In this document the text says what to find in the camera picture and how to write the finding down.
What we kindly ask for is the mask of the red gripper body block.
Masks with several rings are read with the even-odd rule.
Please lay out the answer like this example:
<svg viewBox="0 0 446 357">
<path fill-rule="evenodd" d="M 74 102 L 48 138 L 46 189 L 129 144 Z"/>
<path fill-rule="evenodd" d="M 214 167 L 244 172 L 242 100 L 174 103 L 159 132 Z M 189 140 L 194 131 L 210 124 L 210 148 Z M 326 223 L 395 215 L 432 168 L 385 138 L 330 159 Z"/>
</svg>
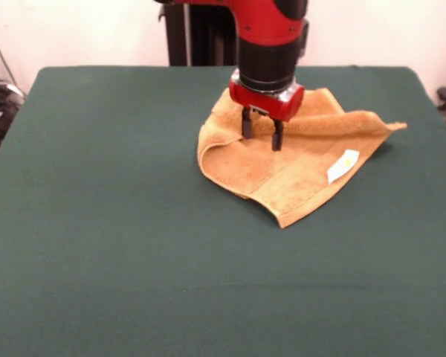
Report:
<svg viewBox="0 0 446 357">
<path fill-rule="evenodd" d="M 230 98 L 243 109 L 256 110 L 275 120 L 289 122 L 300 108 L 305 88 L 293 77 L 282 91 L 257 91 L 245 86 L 239 71 L 234 71 L 229 82 Z"/>
</svg>

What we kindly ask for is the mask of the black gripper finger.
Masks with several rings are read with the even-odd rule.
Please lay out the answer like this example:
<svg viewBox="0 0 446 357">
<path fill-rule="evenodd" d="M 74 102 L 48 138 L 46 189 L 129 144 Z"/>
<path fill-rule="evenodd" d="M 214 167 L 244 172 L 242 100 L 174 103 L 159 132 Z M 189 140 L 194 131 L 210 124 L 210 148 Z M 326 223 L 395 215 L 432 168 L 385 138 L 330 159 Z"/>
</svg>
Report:
<svg viewBox="0 0 446 357">
<path fill-rule="evenodd" d="M 282 149 L 283 122 L 277 119 L 272 119 L 272 121 L 274 122 L 274 133 L 271 148 L 273 151 L 280 151 Z"/>
<path fill-rule="evenodd" d="M 252 129 L 251 107 L 244 107 L 242 109 L 242 136 L 244 139 L 252 138 Z"/>
</svg>

